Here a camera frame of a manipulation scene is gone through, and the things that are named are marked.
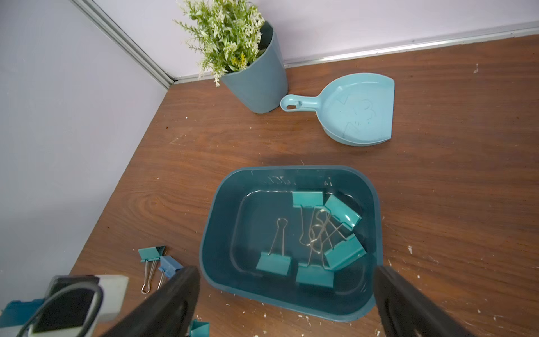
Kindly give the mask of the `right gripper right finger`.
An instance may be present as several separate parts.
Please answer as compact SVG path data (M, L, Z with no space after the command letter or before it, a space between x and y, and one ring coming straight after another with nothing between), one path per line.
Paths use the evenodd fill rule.
M472 336L391 267L378 266L373 295L386 336Z

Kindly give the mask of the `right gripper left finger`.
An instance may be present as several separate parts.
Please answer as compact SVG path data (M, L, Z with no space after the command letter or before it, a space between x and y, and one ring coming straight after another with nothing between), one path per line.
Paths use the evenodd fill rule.
M200 292L196 267L179 270L104 336L186 336Z

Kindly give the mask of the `blue binder clip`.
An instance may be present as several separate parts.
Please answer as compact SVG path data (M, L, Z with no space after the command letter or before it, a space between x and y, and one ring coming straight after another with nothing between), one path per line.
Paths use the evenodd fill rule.
M161 288L161 286L165 282L165 279L171 279L178 271L182 269L183 265L181 265L172 256L161 256L159 267L159 270L161 271L161 277L159 279L157 289Z

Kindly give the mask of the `dark teal storage box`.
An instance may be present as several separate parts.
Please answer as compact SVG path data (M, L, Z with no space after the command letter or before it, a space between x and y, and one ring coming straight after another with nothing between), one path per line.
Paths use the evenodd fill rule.
M293 207L292 192L333 195L361 217L353 233L367 254L348 268L334 272L334 287L298 284L299 263L310 253L312 209ZM291 257L287 277L256 269L261 252L269 251L278 218L286 218L285 255ZM252 167L238 169L220 183L210 207L199 264L206 281L224 292L259 300L334 322L352 322L375 306L373 274L383 262L380 200L361 172L344 166Z

